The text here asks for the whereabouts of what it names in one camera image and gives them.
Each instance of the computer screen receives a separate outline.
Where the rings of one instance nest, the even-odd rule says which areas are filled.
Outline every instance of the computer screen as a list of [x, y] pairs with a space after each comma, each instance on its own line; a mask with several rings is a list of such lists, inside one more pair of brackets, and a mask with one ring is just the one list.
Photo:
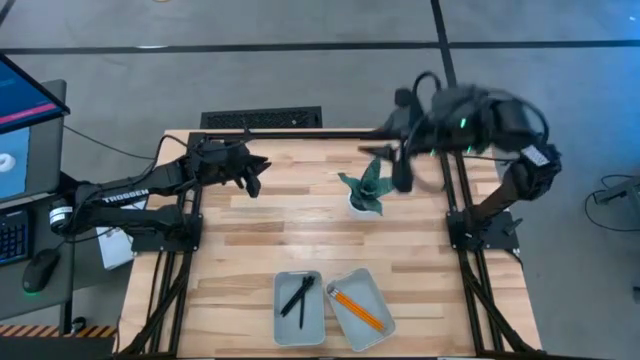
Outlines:
[[69, 114], [69, 108], [0, 54], [0, 134]]

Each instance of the white pot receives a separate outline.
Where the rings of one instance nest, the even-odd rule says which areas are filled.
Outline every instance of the white pot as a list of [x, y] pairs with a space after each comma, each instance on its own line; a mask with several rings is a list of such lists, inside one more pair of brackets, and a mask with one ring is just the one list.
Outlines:
[[353, 207], [351, 203], [351, 191], [347, 195], [347, 204], [349, 204], [349, 215], [356, 220], [376, 220], [380, 218], [380, 214], [375, 211], [362, 211]]

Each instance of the floor tape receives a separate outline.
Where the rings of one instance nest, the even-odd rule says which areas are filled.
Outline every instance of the floor tape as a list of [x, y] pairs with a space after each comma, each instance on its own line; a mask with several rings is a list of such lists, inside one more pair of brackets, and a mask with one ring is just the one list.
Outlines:
[[[65, 334], [66, 338], [106, 338], [115, 336], [115, 326], [89, 326], [77, 334]], [[1, 337], [61, 337], [57, 326], [51, 325], [0, 325]]]

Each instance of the computer mouse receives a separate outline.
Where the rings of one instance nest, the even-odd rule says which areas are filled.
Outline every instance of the computer mouse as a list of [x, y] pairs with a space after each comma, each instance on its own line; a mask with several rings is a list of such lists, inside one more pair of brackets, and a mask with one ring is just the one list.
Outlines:
[[42, 291], [47, 286], [59, 259], [60, 253], [56, 249], [44, 249], [35, 254], [22, 275], [24, 291], [28, 293]]

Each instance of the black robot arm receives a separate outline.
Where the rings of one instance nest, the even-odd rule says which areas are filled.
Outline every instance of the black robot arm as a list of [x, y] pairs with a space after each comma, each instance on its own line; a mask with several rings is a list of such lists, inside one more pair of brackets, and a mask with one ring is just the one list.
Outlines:
[[[417, 96], [419, 80], [427, 77], [434, 78], [436, 84], [428, 112]], [[393, 185], [399, 192], [412, 190], [410, 161], [419, 154], [482, 153], [489, 146], [519, 154], [507, 169], [502, 185], [482, 203], [465, 209], [468, 231], [486, 225], [518, 200], [542, 196], [562, 168], [560, 154], [547, 143], [549, 128], [543, 114], [514, 95], [472, 85], [442, 89], [435, 75], [424, 73], [412, 90], [398, 89], [395, 100], [396, 110], [377, 132], [380, 138], [399, 140], [399, 146], [360, 150], [392, 163]], [[540, 118], [542, 132], [531, 126], [527, 109]]]
[[233, 181], [249, 196], [260, 192], [258, 175], [271, 164], [267, 158], [249, 153], [243, 142], [203, 141], [180, 158], [149, 169], [140, 176], [104, 184], [79, 183], [51, 207], [52, 230], [74, 236], [93, 227], [120, 227], [136, 236], [165, 242], [181, 241], [198, 230], [197, 215], [183, 214], [178, 205], [158, 210], [122, 209], [148, 195], [182, 195], [191, 189]]

